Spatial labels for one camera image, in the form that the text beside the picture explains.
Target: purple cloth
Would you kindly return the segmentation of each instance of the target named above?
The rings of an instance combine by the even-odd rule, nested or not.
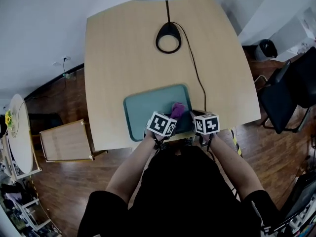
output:
[[[172,108],[171,108],[171,115],[170,115],[170,117],[172,119],[178,120],[182,116],[182,114],[184,112],[184,107],[185,106],[182,103],[174,103]]]

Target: wooden table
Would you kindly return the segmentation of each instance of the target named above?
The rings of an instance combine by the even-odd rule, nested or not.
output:
[[[25,174],[41,171],[38,167],[33,171],[34,149],[30,133],[30,122],[24,99],[15,94],[11,99],[9,109],[12,113],[14,132],[8,130],[8,140],[16,164]]]
[[[221,128],[260,119],[247,59],[220,5],[215,0],[176,0],[169,6],[171,20],[188,35],[207,110],[219,115]],[[96,150],[137,146],[129,137],[123,109],[128,95],[182,83],[192,108],[203,109],[203,91],[184,35],[178,52],[156,49],[157,33],[166,21],[165,4],[153,1],[129,1],[88,18],[85,89]],[[163,49],[175,46],[173,37],[161,41]]]

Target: round table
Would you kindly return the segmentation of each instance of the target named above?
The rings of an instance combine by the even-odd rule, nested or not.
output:
[[[11,99],[9,108],[12,113],[15,132],[8,130],[9,143],[16,164],[24,173],[33,169],[32,139],[30,134],[30,122],[24,99],[15,94]]]

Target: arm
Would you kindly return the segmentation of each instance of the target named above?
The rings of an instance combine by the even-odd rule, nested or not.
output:
[[[134,152],[118,167],[106,191],[118,195],[128,203],[137,187],[154,146],[155,141],[152,138],[152,133],[148,132]]]
[[[210,147],[238,191],[241,200],[254,191],[263,190],[259,178],[250,165],[216,134]]]

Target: black cable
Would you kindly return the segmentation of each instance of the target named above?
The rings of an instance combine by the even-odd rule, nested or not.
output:
[[[213,139],[213,136],[214,136],[214,134],[210,134],[210,135],[209,135],[206,151],[211,154],[211,156],[212,156],[212,158],[213,158],[213,161],[216,163],[216,160],[215,160],[215,157],[214,157],[213,153],[209,150],[210,147],[211,147],[211,141],[212,141],[212,139]]]
[[[198,69],[197,69],[196,61],[194,59],[194,55],[193,55],[193,52],[192,52],[192,49],[191,49],[191,46],[190,46],[190,42],[189,42],[188,36],[187,36],[186,32],[184,31],[183,27],[180,24],[178,24],[176,22],[172,22],[172,23],[178,25],[182,29],[182,31],[183,31],[186,39],[187,39],[189,50],[190,50],[192,61],[193,61],[193,65],[194,65],[194,68],[196,70],[197,79],[198,79],[198,82],[199,82],[199,84],[200,84],[200,86],[201,86],[201,88],[203,90],[203,93],[204,93],[204,111],[206,111],[206,93],[205,93],[204,87],[203,87],[203,85],[201,83],[201,80],[199,79],[199,76],[198,76]]]

